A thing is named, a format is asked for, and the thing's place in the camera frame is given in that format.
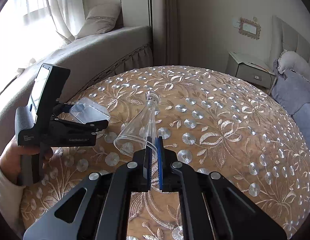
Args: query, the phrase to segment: white sleeve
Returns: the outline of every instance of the white sleeve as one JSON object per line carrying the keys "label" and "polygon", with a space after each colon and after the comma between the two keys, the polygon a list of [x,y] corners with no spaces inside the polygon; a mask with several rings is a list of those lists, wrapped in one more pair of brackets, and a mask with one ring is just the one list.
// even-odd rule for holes
{"label": "white sleeve", "polygon": [[21,233],[19,217],[24,188],[10,182],[0,169],[0,213],[15,233]]}

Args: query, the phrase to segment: blue gripper pad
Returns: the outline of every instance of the blue gripper pad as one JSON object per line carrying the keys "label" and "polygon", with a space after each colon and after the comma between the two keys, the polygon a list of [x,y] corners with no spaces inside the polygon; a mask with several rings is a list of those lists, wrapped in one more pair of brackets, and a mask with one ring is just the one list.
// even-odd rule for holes
{"label": "blue gripper pad", "polygon": [[159,189],[163,190],[162,151],[164,150],[164,148],[161,147],[161,140],[161,138],[156,138]]}

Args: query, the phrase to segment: device handle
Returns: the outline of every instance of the device handle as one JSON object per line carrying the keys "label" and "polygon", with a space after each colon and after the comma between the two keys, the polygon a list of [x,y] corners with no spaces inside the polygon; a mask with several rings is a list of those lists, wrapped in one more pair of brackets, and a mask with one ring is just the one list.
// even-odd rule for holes
{"label": "device handle", "polygon": [[49,149],[49,146],[40,143],[40,152],[38,154],[21,155],[21,173],[18,175],[18,185],[30,186],[43,178],[43,158],[47,149]]}

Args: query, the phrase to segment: beige pillow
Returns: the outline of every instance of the beige pillow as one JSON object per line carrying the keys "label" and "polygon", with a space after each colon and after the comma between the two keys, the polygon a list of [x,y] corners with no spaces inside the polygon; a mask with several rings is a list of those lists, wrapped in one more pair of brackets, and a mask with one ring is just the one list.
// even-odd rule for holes
{"label": "beige pillow", "polygon": [[100,4],[92,8],[83,27],[77,34],[77,39],[94,34],[103,34],[115,27],[120,7],[114,3]]}

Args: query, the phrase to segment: drawer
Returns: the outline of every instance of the drawer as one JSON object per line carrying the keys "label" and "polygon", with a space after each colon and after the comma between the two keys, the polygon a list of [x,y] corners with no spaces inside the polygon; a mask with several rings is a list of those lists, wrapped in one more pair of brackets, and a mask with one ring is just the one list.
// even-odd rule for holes
{"label": "drawer", "polygon": [[236,77],[266,88],[270,88],[272,84],[271,74],[245,64],[239,64]]}

